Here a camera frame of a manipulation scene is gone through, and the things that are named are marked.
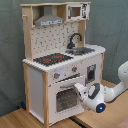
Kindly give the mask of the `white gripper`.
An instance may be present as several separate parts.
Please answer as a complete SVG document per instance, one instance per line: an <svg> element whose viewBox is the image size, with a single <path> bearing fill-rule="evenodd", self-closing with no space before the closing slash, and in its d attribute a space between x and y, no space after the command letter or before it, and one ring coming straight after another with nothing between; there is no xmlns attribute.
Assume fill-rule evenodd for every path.
<svg viewBox="0 0 128 128"><path fill-rule="evenodd" d="M88 89L85 86L83 86L80 83L76 83L74 85L74 88L76 90L77 95L79 96L79 98L81 100L84 100L87 97L87 91L88 91Z"/></svg>

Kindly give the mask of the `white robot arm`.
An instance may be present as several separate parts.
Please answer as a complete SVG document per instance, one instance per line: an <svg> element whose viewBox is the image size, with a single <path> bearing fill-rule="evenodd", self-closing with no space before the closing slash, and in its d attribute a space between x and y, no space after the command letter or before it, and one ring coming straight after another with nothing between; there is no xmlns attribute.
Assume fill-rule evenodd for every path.
<svg viewBox="0 0 128 128"><path fill-rule="evenodd" d="M97 113L105 110L105 103L112 103L118 96L128 90L128 61L118 68L120 83L109 88L99 83L93 84L90 88L80 83L74 85L81 106Z"/></svg>

